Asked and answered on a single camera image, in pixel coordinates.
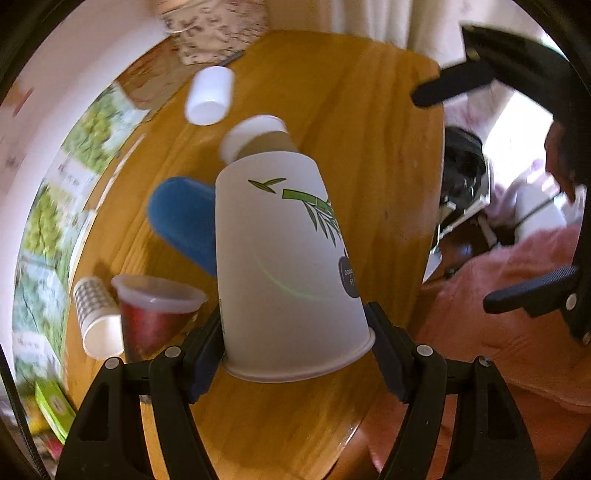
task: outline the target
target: checkered paper cup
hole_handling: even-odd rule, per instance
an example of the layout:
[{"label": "checkered paper cup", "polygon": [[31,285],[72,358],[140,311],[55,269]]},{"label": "checkered paper cup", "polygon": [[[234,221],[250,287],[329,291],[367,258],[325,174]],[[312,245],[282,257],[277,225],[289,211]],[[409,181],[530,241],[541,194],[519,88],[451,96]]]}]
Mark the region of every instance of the checkered paper cup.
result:
[{"label": "checkered paper cup", "polygon": [[72,296],[86,354],[95,360],[121,355],[121,313],[100,278],[81,278]]}]

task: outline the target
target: red plastic cup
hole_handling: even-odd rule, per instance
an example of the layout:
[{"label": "red plastic cup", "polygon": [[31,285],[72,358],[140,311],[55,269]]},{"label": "red plastic cup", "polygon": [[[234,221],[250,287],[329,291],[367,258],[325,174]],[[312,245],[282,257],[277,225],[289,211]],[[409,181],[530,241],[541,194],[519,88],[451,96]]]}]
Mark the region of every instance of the red plastic cup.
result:
[{"label": "red plastic cup", "polygon": [[165,347],[193,318],[207,295],[184,283],[146,275],[117,275],[125,354],[145,360]]}]

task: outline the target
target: orange fabric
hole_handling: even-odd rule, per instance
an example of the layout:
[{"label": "orange fabric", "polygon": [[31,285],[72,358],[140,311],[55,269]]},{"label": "orange fabric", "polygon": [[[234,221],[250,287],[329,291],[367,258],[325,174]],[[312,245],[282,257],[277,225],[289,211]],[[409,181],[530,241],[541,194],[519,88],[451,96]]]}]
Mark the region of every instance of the orange fabric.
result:
[{"label": "orange fabric", "polygon": [[[582,347],[570,337],[558,312],[537,319],[523,310],[488,315],[482,299],[493,290],[569,265],[578,234],[577,227],[542,231],[471,260],[445,283],[415,340],[450,359],[492,357],[524,418],[543,479],[560,469],[591,423],[591,346]],[[384,391],[362,424],[378,469],[404,411]],[[455,398],[448,397],[429,479],[443,474],[454,412]]]}]

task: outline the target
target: wood grain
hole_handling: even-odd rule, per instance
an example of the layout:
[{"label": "wood grain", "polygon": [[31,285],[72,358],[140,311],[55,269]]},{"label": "wood grain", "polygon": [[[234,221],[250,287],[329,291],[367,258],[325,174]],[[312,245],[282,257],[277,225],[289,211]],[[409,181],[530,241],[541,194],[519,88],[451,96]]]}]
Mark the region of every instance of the wood grain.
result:
[{"label": "wood grain", "polygon": [[[274,32],[236,62],[233,105],[217,125],[189,125],[187,86],[146,125],[89,235],[76,278],[146,273],[204,290],[215,307],[216,280],[152,232],[151,192],[166,178],[213,184],[217,148],[239,121],[271,113],[287,123],[300,151],[324,178],[364,301],[380,302],[406,325],[421,284],[436,221],[443,114],[413,107],[409,94],[438,74],[435,62],[344,35]],[[73,311],[67,333],[69,393],[79,405],[100,362],[82,350]],[[261,385],[220,370],[192,408],[221,479],[320,480],[340,455],[382,382],[372,355],[332,375]],[[153,417],[144,409],[156,478],[168,478]]]}]

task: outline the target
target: black cable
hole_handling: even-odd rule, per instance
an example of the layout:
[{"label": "black cable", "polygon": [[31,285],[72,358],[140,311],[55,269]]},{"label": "black cable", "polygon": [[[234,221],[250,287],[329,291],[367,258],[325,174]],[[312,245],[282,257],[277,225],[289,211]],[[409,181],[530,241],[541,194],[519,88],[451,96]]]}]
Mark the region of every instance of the black cable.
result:
[{"label": "black cable", "polygon": [[47,472],[45,465],[43,465],[43,461],[41,460],[39,451],[35,446],[35,442],[33,442],[33,437],[31,436],[29,425],[27,424],[25,410],[22,407],[21,400],[18,396],[17,386],[14,384],[14,380],[12,379],[10,367],[8,366],[8,361],[6,360],[6,355],[4,354],[4,349],[1,345],[0,353],[0,377],[2,377],[2,382],[4,383],[4,387],[6,388],[6,392],[8,394],[8,400],[10,401],[12,411],[14,412],[14,417],[17,420],[18,430],[20,431],[25,445],[27,446],[31,460],[33,460],[33,467],[39,474],[39,477],[42,480],[51,480],[51,476]]},{"label": "black cable", "polygon": [[538,213],[540,210],[546,208],[550,203],[552,203],[554,201],[554,199],[560,195],[562,192],[558,192],[556,194],[554,194],[553,196],[551,196],[549,199],[544,200],[542,203],[540,203],[538,206],[534,207],[531,209],[531,211],[529,213],[527,213],[519,222],[517,222],[517,224],[515,225],[515,230],[517,230],[517,228],[523,223],[525,222],[528,218],[530,218],[532,215],[535,215],[536,213]]}]

